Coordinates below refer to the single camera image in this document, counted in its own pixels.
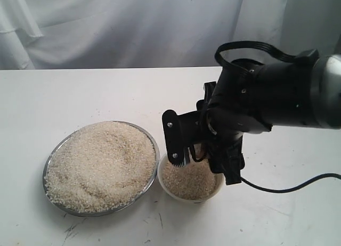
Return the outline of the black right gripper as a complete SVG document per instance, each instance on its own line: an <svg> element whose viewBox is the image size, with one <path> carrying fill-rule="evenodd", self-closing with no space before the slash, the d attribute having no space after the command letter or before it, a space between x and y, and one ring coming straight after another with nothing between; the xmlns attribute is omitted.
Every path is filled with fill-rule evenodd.
<svg viewBox="0 0 341 246"><path fill-rule="evenodd" d="M215 86L214 81L204 83L204 98L197 102L200 112L198 126L204 139L196 153L196 162L207 159L213 173L224 175L226 185L239 184L242 182L240 171L245 166L241 153L242 136L235 132L228 133L226 137L219 136L209 127L208 104Z"/></svg>

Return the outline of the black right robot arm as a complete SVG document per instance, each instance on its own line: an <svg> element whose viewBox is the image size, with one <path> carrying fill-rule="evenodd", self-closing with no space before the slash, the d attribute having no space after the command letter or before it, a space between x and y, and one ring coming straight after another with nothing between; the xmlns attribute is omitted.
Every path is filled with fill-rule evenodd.
<svg viewBox="0 0 341 246"><path fill-rule="evenodd" d="M239 59L247 79L223 69L204 112L205 141L212 172L228 185L241 183L245 133L273 126L340 129L340 55L310 64L254 64Z"/></svg>

